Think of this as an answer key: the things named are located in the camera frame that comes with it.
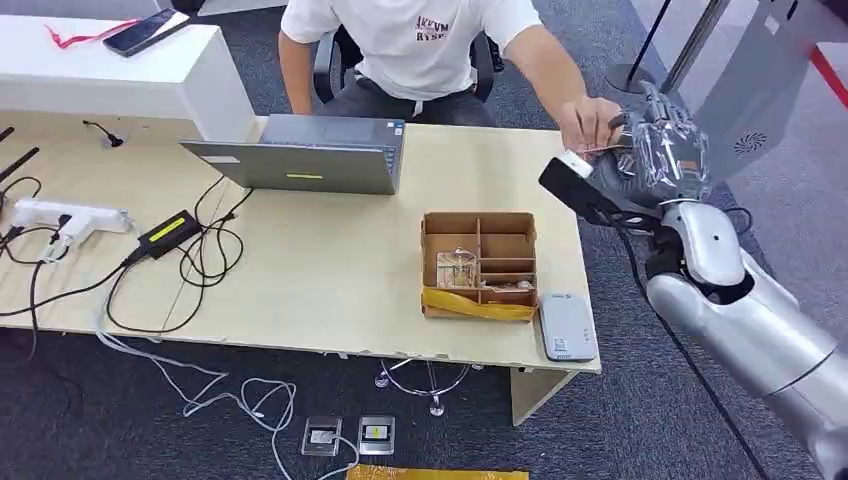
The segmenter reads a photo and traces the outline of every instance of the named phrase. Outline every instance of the yellow mat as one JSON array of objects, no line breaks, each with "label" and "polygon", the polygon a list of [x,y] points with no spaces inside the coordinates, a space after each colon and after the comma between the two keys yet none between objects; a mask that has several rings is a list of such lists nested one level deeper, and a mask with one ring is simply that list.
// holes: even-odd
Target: yellow mat
[{"label": "yellow mat", "polygon": [[527,472],[424,470],[357,465],[356,468],[348,470],[347,480],[530,480],[530,475]]}]

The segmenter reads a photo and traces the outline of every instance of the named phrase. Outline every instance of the black power brick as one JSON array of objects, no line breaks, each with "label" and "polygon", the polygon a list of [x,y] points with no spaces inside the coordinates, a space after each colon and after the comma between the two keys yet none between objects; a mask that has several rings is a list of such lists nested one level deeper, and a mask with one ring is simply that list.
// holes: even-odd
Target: black power brick
[{"label": "black power brick", "polygon": [[138,249],[158,259],[201,230],[200,223],[187,210],[183,210],[138,237]]}]

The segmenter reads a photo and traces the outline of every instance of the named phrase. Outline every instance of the desk surface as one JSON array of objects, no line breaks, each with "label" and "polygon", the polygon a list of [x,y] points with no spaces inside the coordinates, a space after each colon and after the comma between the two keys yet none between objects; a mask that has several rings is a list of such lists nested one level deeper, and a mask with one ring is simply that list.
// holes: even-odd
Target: desk surface
[{"label": "desk surface", "polygon": [[189,25],[145,51],[124,58],[93,40],[65,50],[53,43],[48,25],[64,40],[98,35],[120,24],[113,20],[0,15],[0,78],[6,75],[74,80],[180,83],[218,31],[215,25]]},{"label": "desk surface", "polygon": [[[146,133],[117,150],[104,150],[83,137],[52,137],[49,143],[42,141],[45,151],[22,173],[42,179],[45,198],[61,194],[81,202],[122,206],[146,229],[177,210],[190,209],[215,179],[215,172],[200,160],[169,141],[151,140],[155,135]],[[244,239],[242,263],[221,286],[206,291],[200,314],[191,323],[165,337],[600,372],[599,359],[547,360],[538,322],[426,319],[420,309],[419,228],[426,211],[532,212],[541,289],[577,293],[588,302],[575,216],[537,182],[544,165],[561,149],[559,135],[410,125],[405,141],[400,192],[395,197],[255,192],[228,224]],[[23,143],[17,149],[23,149]],[[3,142],[0,152],[13,145]],[[225,180],[202,205],[201,217],[208,221],[213,210],[220,215],[243,195],[240,187]],[[78,269],[88,278],[98,278],[135,245],[133,236],[100,237],[92,237],[71,262],[52,267],[60,275],[49,280],[50,289],[69,288],[62,278],[79,276]],[[26,242],[21,248],[29,247]],[[117,315],[142,328],[179,322],[193,308],[198,292],[180,288],[177,260],[169,255],[134,268],[116,300]],[[23,306],[29,269],[6,262],[0,263],[0,272],[5,272],[0,303],[4,309],[10,304]],[[10,282],[10,276],[16,281]],[[73,283],[86,282],[77,278]],[[102,295],[74,299],[76,307],[71,310],[67,308],[71,300],[45,307],[40,310],[44,328],[90,331],[91,309]],[[28,317],[0,321],[25,326]]]}]

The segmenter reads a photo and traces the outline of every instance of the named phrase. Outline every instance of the white t-shirt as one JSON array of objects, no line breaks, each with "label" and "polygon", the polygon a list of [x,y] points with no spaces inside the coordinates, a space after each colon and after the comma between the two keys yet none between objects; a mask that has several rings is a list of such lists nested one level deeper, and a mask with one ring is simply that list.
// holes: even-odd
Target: white t-shirt
[{"label": "white t-shirt", "polygon": [[471,86],[471,42],[486,32],[501,49],[538,25],[531,0],[289,0],[280,22],[298,43],[344,24],[363,75],[395,98],[432,100]]}]

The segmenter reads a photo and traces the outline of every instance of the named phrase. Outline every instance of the cardboard box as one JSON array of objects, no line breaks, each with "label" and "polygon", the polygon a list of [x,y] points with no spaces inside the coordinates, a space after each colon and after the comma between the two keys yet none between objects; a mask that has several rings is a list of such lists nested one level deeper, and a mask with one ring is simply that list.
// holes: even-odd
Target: cardboard box
[{"label": "cardboard box", "polygon": [[[437,256],[467,250],[477,259],[473,286],[440,288],[437,285]],[[432,212],[421,222],[422,285],[425,290],[437,290],[459,295],[477,305],[538,306],[536,278],[536,230],[530,213]],[[497,285],[526,280],[532,285],[527,291],[499,291]],[[431,318],[468,317],[428,305],[422,294],[422,312]],[[523,321],[533,315],[523,315]]]}]

